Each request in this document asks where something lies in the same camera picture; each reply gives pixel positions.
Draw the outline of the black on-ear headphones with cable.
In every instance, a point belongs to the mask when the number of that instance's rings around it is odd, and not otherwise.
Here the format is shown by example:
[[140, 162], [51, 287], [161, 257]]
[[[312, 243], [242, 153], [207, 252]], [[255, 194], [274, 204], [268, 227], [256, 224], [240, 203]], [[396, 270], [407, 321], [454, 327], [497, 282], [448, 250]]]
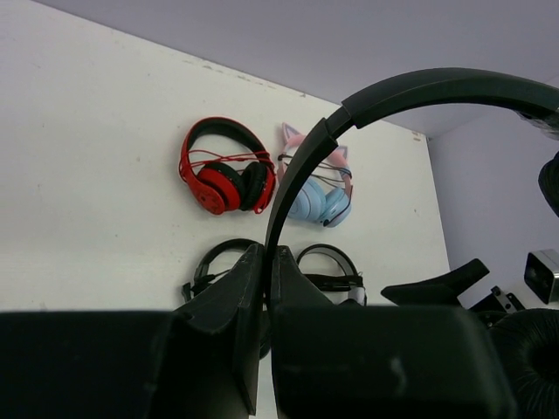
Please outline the black on-ear headphones with cable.
[[[529, 79], [467, 68], [408, 72], [362, 89], [320, 120], [281, 181], [268, 222], [262, 278], [304, 182], [350, 128], [444, 104], [498, 106], [558, 134], [558, 91]], [[282, 418], [513, 418], [516, 406], [487, 330], [451, 306], [334, 305], [333, 340], [287, 331], [279, 310], [273, 386]]]

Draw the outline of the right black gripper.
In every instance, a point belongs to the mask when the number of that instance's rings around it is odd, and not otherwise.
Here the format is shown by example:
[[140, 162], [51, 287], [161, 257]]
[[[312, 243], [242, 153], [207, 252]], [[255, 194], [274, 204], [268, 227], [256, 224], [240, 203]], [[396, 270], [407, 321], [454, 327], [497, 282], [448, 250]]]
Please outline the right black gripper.
[[[448, 273], [423, 281], [390, 285], [381, 295], [397, 306], [460, 306], [458, 296], [489, 274], [488, 268], [475, 258]], [[511, 292], [494, 286], [481, 301], [469, 308], [485, 326], [494, 326], [509, 314], [526, 307]]]

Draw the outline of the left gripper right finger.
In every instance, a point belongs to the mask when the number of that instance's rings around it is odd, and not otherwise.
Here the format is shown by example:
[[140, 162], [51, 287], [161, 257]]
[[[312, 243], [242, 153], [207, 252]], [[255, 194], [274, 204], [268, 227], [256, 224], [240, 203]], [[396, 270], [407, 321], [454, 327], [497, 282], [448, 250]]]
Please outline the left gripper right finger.
[[334, 339], [335, 330], [326, 323], [325, 316], [334, 314], [333, 304], [301, 273], [290, 248], [279, 245], [270, 262], [268, 285], [271, 349], [281, 341], [277, 323], [284, 306], [296, 311], [295, 319], [287, 325], [288, 332], [301, 328], [305, 335], [317, 335], [325, 341]]

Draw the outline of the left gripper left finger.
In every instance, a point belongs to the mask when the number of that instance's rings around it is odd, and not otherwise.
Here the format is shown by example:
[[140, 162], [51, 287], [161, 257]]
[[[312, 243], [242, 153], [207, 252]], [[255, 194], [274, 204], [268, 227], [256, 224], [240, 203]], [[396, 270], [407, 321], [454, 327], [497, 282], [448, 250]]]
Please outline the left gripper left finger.
[[189, 415], [254, 415], [257, 408], [263, 246], [221, 243], [183, 286]]

